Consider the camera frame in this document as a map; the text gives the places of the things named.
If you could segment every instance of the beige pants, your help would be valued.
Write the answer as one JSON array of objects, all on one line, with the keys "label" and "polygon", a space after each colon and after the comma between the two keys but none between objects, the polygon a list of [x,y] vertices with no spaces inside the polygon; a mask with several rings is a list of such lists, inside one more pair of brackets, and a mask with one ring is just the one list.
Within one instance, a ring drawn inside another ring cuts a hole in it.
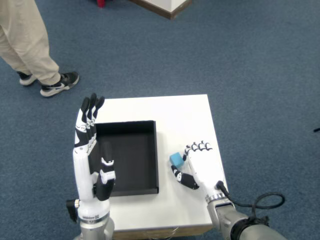
[{"label": "beige pants", "polygon": [[33,74],[44,85],[60,80],[35,0],[0,0],[0,56],[14,70]]}]

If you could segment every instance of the white shoe logo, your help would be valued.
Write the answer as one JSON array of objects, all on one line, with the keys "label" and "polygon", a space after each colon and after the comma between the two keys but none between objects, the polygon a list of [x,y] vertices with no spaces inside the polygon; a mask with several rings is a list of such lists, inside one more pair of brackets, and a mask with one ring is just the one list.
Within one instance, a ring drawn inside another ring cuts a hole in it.
[{"label": "white shoe logo", "polygon": [[49,86],[48,89],[63,89],[65,86],[64,83],[60,83],[60,86]]}]

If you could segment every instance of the blue carpet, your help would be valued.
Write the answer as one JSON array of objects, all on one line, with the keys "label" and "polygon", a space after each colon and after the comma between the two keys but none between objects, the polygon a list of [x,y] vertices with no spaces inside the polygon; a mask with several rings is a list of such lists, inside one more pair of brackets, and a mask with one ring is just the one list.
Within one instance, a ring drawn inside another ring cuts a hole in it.
[{"label": "blue carpet", "polygon": [[[74,126],[92,92],[208,94],[233,197],[252,203],[264,192],[283,192],[284,206],[258,214],[290,240],[319,237],[319,1],[194,0],[173,21],[127,0],[103,9],[94,0],[37,4],[52,58],[81,79],[46,99],[0,60],[1,240],[79,233],[65,200],[77,196]],[[178,239],[222,237],[212,230]]]}]

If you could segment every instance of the black box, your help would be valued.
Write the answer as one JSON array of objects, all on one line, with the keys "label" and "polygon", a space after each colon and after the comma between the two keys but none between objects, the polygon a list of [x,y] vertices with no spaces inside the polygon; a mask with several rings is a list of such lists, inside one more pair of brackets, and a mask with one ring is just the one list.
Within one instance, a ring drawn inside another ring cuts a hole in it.
[{"label": "black box", "polygon": [[111,143],[112,197],[159,193],[155,121],[97,123],[96,138],[100,146]]}]

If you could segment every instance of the black sneaker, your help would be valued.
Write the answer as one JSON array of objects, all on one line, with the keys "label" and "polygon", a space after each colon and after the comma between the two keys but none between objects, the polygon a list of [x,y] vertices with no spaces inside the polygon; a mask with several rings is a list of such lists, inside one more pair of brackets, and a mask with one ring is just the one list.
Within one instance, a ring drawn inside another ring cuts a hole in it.
[{"label": "black sneaker", "polygon": [[62,73],[60,81],[54,85],[42,85],[40,94],[44,97],[51,97],[63,90],[69,90],[79,81],[79,74],[75,71]]},{"label": "black sneaker", "polygon": [[37,78],[32,74],[27,75],[27,74],[24,74],[23,72],[20,72],[20,71],[17,71],[16,73],[19,74],[19,76],[20,76],[19,82],[23,86],[29,86],[29,85],[33,84],[35,80],[37,80]]}]

